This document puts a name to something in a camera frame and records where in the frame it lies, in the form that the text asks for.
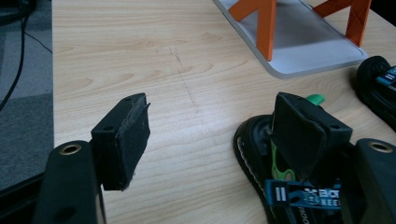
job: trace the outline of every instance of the gray floor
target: gray floor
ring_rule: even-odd
[[[37,1],[26,33],[21,78],[0,111],[0,190],[42,173],[54,147],[51,1]],[[0,26],[0,101],[17,74],[20,57],[21,22]]]

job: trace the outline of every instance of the orange stand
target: orange stand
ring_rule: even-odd
[[[341,9],[351,7],[346,37],[360,47],[370,4],[371,0],[328,0],[314,7],[313,10],[324,18]],[[274,46],[276,0],[239,0],[228,11],[236,21],[241,21],[255,10],[258,10],[256,48],[267,61],[271,61]]]

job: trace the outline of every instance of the wood grain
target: wood grain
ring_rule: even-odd
[[[345,29],[347,13],[329,21]],[[265,223],[232,138],[244,120],[272,113],[279,91],[324,94],[323,108],[354,129],[352,143],[396,145],[356,97],[357,65],[276,79],[210,0],[54,1],[53,47],[56,146],[89,141],[125,96],[145,92],[151,103],[131,187],[105,192],[108,223]],[[362,47],[396,64],[396,29],[370,12]]]

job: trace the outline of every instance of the blue shoe tag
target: blue shoe tag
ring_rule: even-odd
[[[265,181],[265,193],[270,206],[340,209],[340,187],[337,184],[331,189],[318,189],[298,181]]]

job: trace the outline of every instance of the white platform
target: white platform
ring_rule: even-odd
[[[300,0],[278,0],[273,60],[256,48],[257,11],[238,22],[228,12],[237,0],[213,0],[233,28],[274,77],[314,74],[361,63],[367,53],[358,48]]]

